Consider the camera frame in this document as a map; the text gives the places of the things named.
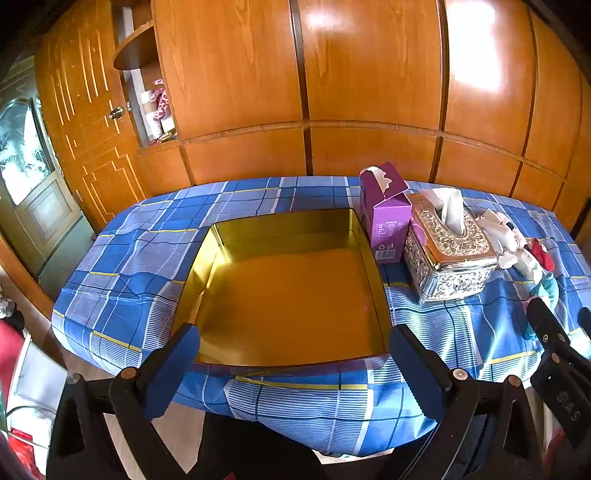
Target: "door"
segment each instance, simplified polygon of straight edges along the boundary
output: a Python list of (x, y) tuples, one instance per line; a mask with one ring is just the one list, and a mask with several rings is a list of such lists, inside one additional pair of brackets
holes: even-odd
[[(43, 117), (70, 189), (96, 231), (145, 199), (138, 143), (125, 107), (109, 0), (76, 2), (35, 54)], [(110, 119), (121, 107), (123, 115)]]
[(80, 217), (41, 125), (33, 98), (0, 112), (0, 228), (33, 274)]
[(80, 209), (57, 170), (15, 207), (23, 227), (44, 257), (80, 217)]

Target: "curved shelf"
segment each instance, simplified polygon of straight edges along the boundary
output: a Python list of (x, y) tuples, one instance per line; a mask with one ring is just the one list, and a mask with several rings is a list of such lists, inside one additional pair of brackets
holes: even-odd
[(132, 7), (138, 0), (111, 0), (111, 3), (116, 7)]
[(133, 70), (157, 59), (154, 20), (150, 20), (120, 43), (113, 55), (113, 66), (117, 70)]

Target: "gold tin tray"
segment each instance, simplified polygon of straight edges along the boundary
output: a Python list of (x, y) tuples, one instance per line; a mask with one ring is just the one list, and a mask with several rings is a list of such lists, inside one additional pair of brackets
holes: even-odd
[(194, 367), (218, 374), (327, 362), (337, 362), (334, 371), (376, 368), (388, 357), (392, 328), (378, 267), (352, 209), (212, 225), (171, 335), (184, 322), (201, 336)]

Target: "barcode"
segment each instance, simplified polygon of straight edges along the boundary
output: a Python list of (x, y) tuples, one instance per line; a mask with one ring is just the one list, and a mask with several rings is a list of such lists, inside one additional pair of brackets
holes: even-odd
[(394, 258), (396, 257), (396, 249), (392, 250), (376, 250), (375, 251), (375, 259), (376, 260), (386, 260), (387, 258)]

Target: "tissue box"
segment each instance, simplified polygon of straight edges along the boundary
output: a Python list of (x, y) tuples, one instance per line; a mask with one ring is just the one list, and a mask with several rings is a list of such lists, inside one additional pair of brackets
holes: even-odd
[(497, 264), (496, 252), (464, 207), (463, 236), (447, 228), (435, 207), (420, 193), (411, 193), (412, 228), (404, 244), (404, 261), (413, 278), (419, 303), (463, 299), (480, 293)]
[(369, 236), (375, 261), (400, 262), (411, 213), (411, 204), (404, 194), (408, 187), (391, 163), (378, 168), (383, 171), (378, 173), (390, 180), (386, 188), (380, 185), (373, 171), (365, 170), (359, 176), (361, 223)]

